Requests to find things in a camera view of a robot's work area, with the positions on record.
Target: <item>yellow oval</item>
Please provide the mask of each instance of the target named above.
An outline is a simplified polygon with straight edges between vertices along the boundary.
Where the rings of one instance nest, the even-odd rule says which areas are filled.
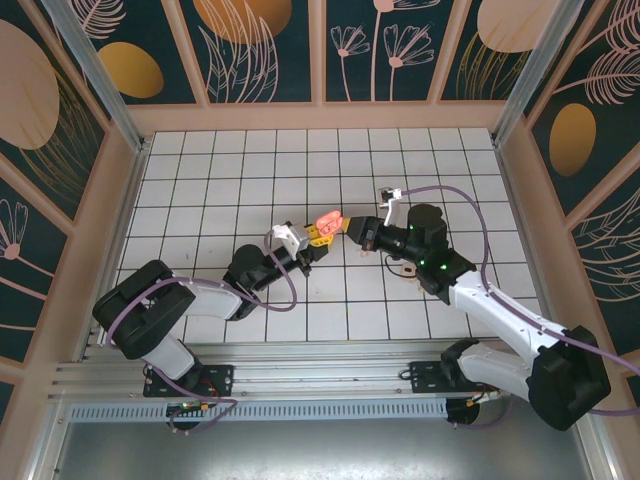
[[[554,170],[563,177],[578,173],[587,163],[596,141],[596,119],[584,105],[570,103],[556,116],[549,138]]]
[[[252,28],[245,2],[256,22],[259,18],[265,21],[272,36],[289,24],[291,0],[193,0],[198,15],[217,36],[233,43],[257,43],[264,40],[263,35]]]
[[[140,47],[114,42],[102,47],[98,56],[119,92],[130,97],[149,98],[162,91],[162,70]]]

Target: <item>black cable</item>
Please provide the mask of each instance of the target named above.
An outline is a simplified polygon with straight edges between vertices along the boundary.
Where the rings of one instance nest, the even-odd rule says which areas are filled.
[[[384,257],[384,265],[385,267],[387,267],[387,270],[389,270],[389,273],[391,275],[395,275],[396,277],[400,277],[400,278],[418,278],[417,273],[415,275],[402,275],[400,273],[397,273],[391,270],[391,265],[389,265],[389,257],[391,257],[391,255],[387,255],[386,257]]]

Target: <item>flower illustration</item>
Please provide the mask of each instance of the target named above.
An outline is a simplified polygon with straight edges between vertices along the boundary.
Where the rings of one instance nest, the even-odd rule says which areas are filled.
[[[349,86],[347,84],[347,74],[344,68],[344,59],[351,55],[360,55],[371,50],[369,42],[365,42],[366,35],[362,31],[362,27],[346,27],[344,32],[341,27],[333,27],[331,29],[331,39],[333,45],[340,56],[342,65],[342,81],[344,82],[344,91],[347,94],[347,101],[351,101],[349,94]]]
[[[20,256],[20,243],[27,228],[29,210],[16,202],[14,213],[6,199],[0,200],[0,258],[15,260]]]
[[[440,0],[373,0],[373,6],[378,11],[376,24],[373,30],[373,54],[371,56],[371,101],[376,101],[376,52],[378,49],[378,32],[380,30],[380,19],[383,13],[394,10],[418,10],[421,8],[434,7]]]
[[[429,27],[406,27],[398,37],[398,25],[384,29],[384,46],[391,66],[391,84],[389,100],[393,100],[393,80],[396,68],[420,65],[433,61],[434,51],[428,49],[431,44]]]
[[[24,238],[27,228],[27,220],[29,218],[29,209],[20,202],[16,202],[12,211],[9,202],[6,199],[0,200],[0,260],[18,260],[30,268],[43,273],[49,277],[53,274],[45,269],[34,265],[20,256],[20,244]],[[0,284],[6,285],[14,290],[18,290],[27,295],[40,300],[46,300],[47,296],[36,292],[18,283],[12,282],[7,278],[0,277]],[[0,324],[0,328],[10,328],[14,330],[33,330],[32,327],[16,327]]]

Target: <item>metal plate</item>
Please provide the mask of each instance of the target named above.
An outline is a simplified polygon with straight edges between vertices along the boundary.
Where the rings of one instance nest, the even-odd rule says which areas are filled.
[[[468,393],[482,391],[485,387],[483,383],[466,381],[452,387],[440,370],[440,362],[411,362],[409,373],[413,393]]]
[[[233,365],[205,365],[200,375],[200,381],[193,389],[193,393],[205,397],[211,396],[209,382],[213,384],[221,397],[230,397],[233,389]],[[184,397],[167,385],[153,369],[149,369],[142,395],[146,398],[174,398]]]

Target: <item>orange circle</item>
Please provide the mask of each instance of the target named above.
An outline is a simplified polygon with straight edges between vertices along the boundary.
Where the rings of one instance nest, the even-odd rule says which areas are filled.
[[[193,0],[193,4],[211,31],[232,43],[264,40],[260,30],[261,18],[274,37],[285,29],[291,19],[291,0]]]

